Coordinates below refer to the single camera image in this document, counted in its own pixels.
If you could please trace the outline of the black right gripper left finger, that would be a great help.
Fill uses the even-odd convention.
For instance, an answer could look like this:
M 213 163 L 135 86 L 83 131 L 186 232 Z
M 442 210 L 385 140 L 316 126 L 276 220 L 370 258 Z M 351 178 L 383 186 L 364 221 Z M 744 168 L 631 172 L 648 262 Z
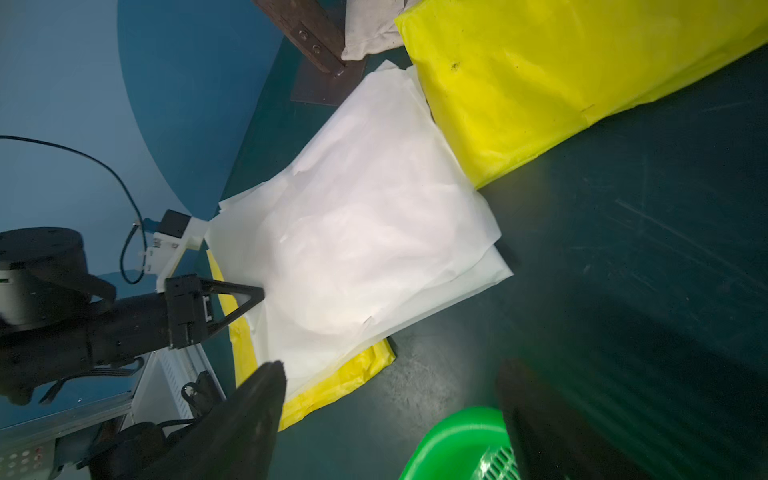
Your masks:
M 267 362 L 216 406 L 140 479 L 265 479 L 274 452 L 287 380 Z

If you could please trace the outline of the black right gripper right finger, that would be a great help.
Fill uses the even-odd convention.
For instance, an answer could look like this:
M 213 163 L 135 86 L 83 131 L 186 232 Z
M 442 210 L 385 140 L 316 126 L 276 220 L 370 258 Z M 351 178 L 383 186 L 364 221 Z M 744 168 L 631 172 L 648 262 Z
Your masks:
M 496 388 L 522 479 L 649 477 L 523 362 L 503 361 Z

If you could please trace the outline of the yellow raincoat front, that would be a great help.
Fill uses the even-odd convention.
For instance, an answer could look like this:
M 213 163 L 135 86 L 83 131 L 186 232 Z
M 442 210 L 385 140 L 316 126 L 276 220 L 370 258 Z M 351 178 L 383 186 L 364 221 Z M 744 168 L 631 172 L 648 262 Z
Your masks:
M 244 317 L 228 326 L 232 348 L 235 385 L 239 388 L 258 368 L 250 327 Z M 332 375 L 305 392 L 287 400 L 278 431 L 297 424 L 307 415 L 353 393 L 396 359 L 387 340 L 379 341 L 346 362 Z

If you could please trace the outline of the yellow raincoat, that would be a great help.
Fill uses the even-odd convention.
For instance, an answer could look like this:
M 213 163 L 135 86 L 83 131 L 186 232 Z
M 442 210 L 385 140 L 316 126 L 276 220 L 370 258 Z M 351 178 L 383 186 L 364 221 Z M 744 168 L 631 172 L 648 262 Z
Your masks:
M 228 326 L 232 348 L 235 385 L 239 388 L 258 368 L 250 327 L 244 317 Z M 396 359 L 387 340 L 379 341 L 346 362 L 332 375 L 305 392 L 287 400 L 278 431 L 297 424 L 307 415 L 353 393 Z
M 484 186 L 763 46 L 763 1 L 422 1 L 395 21 L 433 117 Z

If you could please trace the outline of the green plastic basket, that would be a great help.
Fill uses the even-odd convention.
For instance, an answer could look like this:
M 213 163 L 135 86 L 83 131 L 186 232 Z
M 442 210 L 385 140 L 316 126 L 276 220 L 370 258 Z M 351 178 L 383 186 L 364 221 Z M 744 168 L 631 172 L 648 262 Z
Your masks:
M 518 479 L 518 465 L 502 412 L 461 410 L 423 437 L 403 479 Z

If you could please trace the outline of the white raincoat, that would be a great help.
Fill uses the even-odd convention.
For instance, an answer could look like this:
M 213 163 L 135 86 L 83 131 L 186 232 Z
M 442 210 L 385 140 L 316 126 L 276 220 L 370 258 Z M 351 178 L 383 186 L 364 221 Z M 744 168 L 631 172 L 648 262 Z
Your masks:
M 499 226 L 434 123 L 414 68 L 368 74 L 284 170 L 223 201 L 206 243 L 287 396 L 511 276 Z

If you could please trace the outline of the beige folded cloth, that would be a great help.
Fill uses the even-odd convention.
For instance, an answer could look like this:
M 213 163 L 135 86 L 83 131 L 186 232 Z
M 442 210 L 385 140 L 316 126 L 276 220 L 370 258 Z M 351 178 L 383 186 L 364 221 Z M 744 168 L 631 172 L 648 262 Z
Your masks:
M 341 59 L 360 61 L 367 55 L 402 47 L 404 42 L 394 20 L 419 3 L 419 0 L 348 0 Z

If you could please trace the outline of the yellow folded raincoat back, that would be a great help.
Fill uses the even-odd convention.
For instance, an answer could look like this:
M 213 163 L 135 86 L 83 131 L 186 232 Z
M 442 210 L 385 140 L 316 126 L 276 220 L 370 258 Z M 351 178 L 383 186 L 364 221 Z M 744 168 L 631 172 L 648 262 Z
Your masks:
M 433 117 L 484 186 L 763 46 L 763 1 L 422 1 L 395 21 Z

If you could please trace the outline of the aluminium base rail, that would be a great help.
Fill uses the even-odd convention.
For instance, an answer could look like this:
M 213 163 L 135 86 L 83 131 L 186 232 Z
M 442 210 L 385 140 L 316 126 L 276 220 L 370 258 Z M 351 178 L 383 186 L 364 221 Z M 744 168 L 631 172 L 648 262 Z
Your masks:
M 57 471 L 56 446 L 65 438 L 77 451 L 88 448 L 102 431 L 121 431 L 142 422 L 191 419 L 184 386 L 204 375 L 218 396 L 225 391 L 203 347 L 152 352 L 143 368 L 126 378 L 81 378 L 66 383 L 50 404 L 39 400 L 46 385 L 33 392 L 26 406 L 1 399 L 1 477 L 47 479 Z

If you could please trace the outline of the tree base plate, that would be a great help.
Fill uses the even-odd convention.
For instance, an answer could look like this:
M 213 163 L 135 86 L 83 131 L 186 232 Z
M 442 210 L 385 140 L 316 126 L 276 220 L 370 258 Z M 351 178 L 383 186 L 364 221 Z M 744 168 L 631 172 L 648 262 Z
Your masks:
M 368 58 L 349 62 L 338 76 L 323 73 L 302 59 L 290 95 L 292 102 L 337 107 L 356 89 L 364 76 Z

